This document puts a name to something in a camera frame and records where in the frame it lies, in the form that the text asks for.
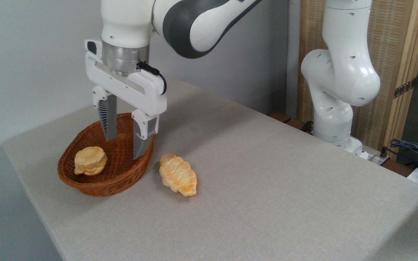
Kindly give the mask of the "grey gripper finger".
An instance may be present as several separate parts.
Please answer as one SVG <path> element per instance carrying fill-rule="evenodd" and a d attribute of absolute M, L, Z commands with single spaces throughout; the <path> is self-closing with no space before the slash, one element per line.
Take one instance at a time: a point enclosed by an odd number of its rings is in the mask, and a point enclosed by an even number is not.
<path fill-rule="evenodd" d="M 98 110 L 100 124 L 106 141 L 116 138 L 117 130 L 117 98 L 106 89 L 96 86 L 93 88 L 93 106 Z"/>
<path fill-rule="evenodd" d="M 137 159 L 148 150 L 152 138 L 158 133 L 159 116 L 151 117 L 136 109 L 133 119 L 133 158 Z"/>

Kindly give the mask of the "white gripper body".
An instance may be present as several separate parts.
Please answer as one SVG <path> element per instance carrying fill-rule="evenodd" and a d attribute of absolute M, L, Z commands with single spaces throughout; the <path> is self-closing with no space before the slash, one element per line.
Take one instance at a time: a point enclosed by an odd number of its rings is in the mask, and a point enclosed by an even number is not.
<path fill-rule="evenodd" d="M 145 114 L 154 117 L 167 109 L 164 81 L 139 66 L 149 60 L 149 46 L 123 48 L 101 39 L 85 40 L 86 73 L 96 84 L 93 104 L 115 95 Z"/>

